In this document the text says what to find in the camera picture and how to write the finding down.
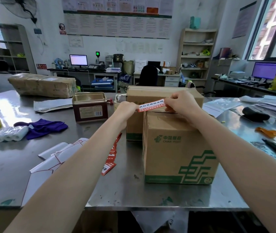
metal tin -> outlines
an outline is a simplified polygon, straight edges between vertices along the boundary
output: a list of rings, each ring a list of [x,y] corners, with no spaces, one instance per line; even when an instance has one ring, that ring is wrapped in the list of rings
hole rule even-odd
[[[78,92],[72,97],[77,123],[105,120],[108,118],[107,98],[103,92]]]

stainless steel tabletop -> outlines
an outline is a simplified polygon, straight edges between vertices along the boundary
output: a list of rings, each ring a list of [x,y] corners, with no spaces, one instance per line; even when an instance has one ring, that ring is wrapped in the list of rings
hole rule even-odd
[[[107,98],[115,93],[106,93]],[[64,121],[69,128],[62,133],[19,142],[0,142],[0,208],[20,207],[29,170],[42,162],[38,154],[60,143],[72,143],[80,137],[89,138],[102,121],[77,124],[72,109],[48,113],[33,111],[33,101],[44,97],[19,97],[15,91],[0,93],[0,118],[4,126],[15,122],[35,122],[40,118]],[[109,116],[114,107],[108,105]],[[232,111],[218,117],[234,133],[249,142],[261,142],[254,132],[258,124],[240,118]],[[97,210],[161,210],[245,211],[248,205],[239,195],[225,171],[219,165],[212,185],[148,184],[144,183],[142,144],[127,142],[125,130],[117,145],[117,164],[108,174],[100,176],[86,209]]]

desk drawer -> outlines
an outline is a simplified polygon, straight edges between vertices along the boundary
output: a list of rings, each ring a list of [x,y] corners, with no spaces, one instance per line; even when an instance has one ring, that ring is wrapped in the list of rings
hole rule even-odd
[[[165,82],[166,87],[178,87],[179,82]]]
[[[175,77],[175,76],[166,76],[165,81],[166,82],[179,82],[180,77]]]

purple monitor screen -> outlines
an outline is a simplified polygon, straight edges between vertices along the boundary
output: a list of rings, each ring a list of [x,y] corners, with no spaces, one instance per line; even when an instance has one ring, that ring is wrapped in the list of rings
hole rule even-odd
[[[276,76],[276,63],[256,62],[252,76],[256,78],[274,79]]]

black hair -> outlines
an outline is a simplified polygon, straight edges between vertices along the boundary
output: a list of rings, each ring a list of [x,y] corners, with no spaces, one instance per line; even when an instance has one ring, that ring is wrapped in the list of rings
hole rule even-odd
[[[8,71],[9,65],[6,61],[0,61],[0,71]]]

